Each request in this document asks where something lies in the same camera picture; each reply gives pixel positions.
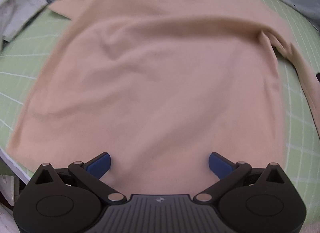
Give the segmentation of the green grid mat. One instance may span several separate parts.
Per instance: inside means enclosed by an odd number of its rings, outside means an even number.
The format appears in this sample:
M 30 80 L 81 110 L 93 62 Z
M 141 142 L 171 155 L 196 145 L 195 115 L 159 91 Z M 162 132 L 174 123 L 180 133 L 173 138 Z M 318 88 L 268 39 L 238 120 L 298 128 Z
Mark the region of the green grid mat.
M 287 21 L 305 59 L 319 72 L 319 32 L 295 6 L 281 0 L 262 0 Z M 1 153 L 23 181 L 32 172 L 6 154 L 22 104 L 67 20 L 44 10 L 1 52 Z M 285 169 L 309 206 L 319 204 L 319 138 L 293 66 L 279 61 L 286 103 Z

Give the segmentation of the beige long-sleeve shirt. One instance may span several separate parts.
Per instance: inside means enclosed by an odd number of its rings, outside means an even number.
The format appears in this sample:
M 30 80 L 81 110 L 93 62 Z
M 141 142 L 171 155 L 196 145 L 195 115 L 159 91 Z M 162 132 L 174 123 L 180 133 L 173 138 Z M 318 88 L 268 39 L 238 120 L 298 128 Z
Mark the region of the beige long-sleeve shirt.
M 211 152 L 284 163 L 276 53 L 295 66 L 315 125 L 319 82 L 285 21 L 261 0 L 56 0 L 70 19 L 7 146 L 30 171 L 109 152 L 104 182 L 195 195 Z

